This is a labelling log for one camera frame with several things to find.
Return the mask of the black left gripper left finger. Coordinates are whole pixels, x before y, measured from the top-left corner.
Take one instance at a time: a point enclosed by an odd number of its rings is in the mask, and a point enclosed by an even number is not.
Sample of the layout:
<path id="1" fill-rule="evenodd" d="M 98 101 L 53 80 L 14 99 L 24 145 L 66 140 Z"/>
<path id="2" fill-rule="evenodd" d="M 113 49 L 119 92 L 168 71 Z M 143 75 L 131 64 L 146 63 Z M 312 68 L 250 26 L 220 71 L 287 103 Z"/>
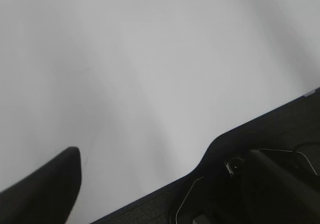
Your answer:
<path id="1" fill-rule="evenodd" d="M 82 183 L 81 153 L 68 147 L 0 193 L 1 223 L 66 223 Z"/>

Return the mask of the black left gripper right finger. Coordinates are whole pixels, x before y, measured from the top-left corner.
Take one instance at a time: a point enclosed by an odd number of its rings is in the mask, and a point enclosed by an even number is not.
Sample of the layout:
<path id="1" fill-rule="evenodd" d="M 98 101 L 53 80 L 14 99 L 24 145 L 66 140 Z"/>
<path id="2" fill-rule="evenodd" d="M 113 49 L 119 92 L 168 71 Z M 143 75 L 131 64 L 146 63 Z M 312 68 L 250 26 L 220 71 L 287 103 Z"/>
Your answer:
<path id="1" fill-rule="evenodd" d="M 319 223 L 320 178 L 296 161 L 295 154 L 249 152 L 241 193 L 251 223 Z"/>

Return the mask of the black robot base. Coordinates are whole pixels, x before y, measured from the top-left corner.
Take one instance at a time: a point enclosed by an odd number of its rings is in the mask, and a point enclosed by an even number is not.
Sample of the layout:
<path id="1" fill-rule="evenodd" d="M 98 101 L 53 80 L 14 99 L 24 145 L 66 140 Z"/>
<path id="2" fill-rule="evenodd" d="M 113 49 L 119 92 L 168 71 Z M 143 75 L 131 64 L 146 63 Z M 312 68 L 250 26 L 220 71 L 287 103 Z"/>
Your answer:
<path id="1" fill-rule="evenodd" d="M 217 137 L 185 177 L 101 219 L 99 223 L 251 223 L 241 170 L 251 150 L 296 155 L 320 170 L 320 92 L 289 102 Z"/>

